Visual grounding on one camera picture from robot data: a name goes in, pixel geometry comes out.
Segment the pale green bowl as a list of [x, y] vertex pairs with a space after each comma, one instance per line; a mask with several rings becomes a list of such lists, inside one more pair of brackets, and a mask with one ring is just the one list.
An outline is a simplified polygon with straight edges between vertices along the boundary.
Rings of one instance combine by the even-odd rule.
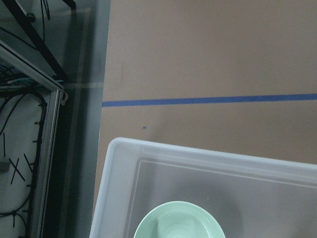
[[224, 238], [217, 220], [200, 206], [171, 201], [152, 209], [139, 223], [135, 238]]

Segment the clear plastic bin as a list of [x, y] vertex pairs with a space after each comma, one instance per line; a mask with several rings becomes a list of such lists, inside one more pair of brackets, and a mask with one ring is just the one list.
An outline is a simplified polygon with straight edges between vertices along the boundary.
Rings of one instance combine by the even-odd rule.
[[178, 201], [211, 214], [227, 238], [317, 235], [316, 165], [119, 137], [90, 237], [131, 238], [150, 211]]

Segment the grey aluminium frame rail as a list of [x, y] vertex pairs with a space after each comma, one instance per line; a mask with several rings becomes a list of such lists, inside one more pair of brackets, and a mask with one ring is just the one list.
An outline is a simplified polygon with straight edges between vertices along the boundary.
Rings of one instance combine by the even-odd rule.
[[0, 45], [0, 235], [41, 238], [63, 86]]

